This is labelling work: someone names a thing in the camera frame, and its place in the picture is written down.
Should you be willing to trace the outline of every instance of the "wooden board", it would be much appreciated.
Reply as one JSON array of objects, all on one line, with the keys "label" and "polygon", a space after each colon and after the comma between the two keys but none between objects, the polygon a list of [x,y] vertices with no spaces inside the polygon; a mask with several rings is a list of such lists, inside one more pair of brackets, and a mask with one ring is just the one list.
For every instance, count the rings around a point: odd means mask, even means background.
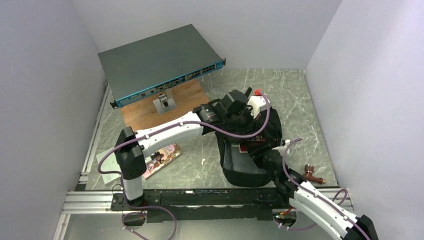
[{"label": "wooden board", "polygon": [[153,104],[153,100],[159,98],[158,93],[122,107],[120,111],[125,124],[131,126],[134,131],[149,129],[177,119],[192,111],[193,108],[200,104],[209,102],[208,97],[196,79],[177,85],[171,89],[176,109],[159,114]]}]

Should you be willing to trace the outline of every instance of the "white wall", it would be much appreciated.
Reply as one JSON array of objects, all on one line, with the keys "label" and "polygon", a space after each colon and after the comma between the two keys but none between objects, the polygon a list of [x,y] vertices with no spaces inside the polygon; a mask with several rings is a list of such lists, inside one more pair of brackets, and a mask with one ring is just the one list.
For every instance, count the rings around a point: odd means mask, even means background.
[{"label": "white wall", "polygon": [[344,0],[306,69],[337,180],[382,240],[423,239],[424,2]]},{"label": "white wall", "polygon": [[230,68],[305,69],[341,0],[72,0],[100,52],[193,24]]},{"label": "white wall", "polygon": [[52,239],[103,83],[71,1],[0,2],[0,239]]}]

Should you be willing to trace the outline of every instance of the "red cap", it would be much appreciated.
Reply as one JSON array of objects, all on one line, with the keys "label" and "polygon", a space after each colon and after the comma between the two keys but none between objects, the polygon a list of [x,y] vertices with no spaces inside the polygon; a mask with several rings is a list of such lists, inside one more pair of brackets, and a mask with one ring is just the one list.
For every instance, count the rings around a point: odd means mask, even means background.
[{"label": "red cap", "polygon": [[259,92],[262,92],[262,90],[261,90],[261,89],[256,89],[256,90],[254,91],[254,95],[255,95],[255,96],[260,96],[261,94],[260,94]]}]

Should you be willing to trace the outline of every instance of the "copper pipe fitting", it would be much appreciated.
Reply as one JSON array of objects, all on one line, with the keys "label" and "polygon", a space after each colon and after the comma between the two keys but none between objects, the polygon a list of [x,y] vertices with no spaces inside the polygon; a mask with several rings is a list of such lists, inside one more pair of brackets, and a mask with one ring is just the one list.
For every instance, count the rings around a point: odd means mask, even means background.
[{"label": "copper pipe fitting", "polygon": [[308,181],[319,183],[319,184],[325,184],[326,183],[326,180],[324,178],[312,176],[313,173],[314,173],[314,166],[311,165],[311,164],[306,164],[304,176]]}]

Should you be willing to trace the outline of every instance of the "marble table top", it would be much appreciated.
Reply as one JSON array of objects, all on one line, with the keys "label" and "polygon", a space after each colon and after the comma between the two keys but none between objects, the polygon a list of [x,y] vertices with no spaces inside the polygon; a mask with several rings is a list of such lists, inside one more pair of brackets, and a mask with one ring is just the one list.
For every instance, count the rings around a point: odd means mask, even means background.
[{"label": "marble table top", "polygon": [[[288,166],[303,174],[305,164],[312,164],[315,166],[314,176],[326,180],[322,185],[313,183],[315,186],[338,186],[302,70],[224,67],[192,81],[199,81],[210,100],[222,98],[234,89],[242,92],[248,87],[261,89],[278,111],[283,139],[303,138],[290,150]],[[113,110],[109,105],[112,94],[110,91],[108,94],[108,107],[103,112],[105,118],[95,156],[114,147],[119,133],[126,127],[121,111]],[[183,154],[153,176],[143,179],[144,189],[239,188],[230,184],[222,172],[213,133],[176,143]],[[97,166],[94,159],[85,189],[111,190],[118,180],[104,184]],[[264,187],[273,186],[270,182]]]}]

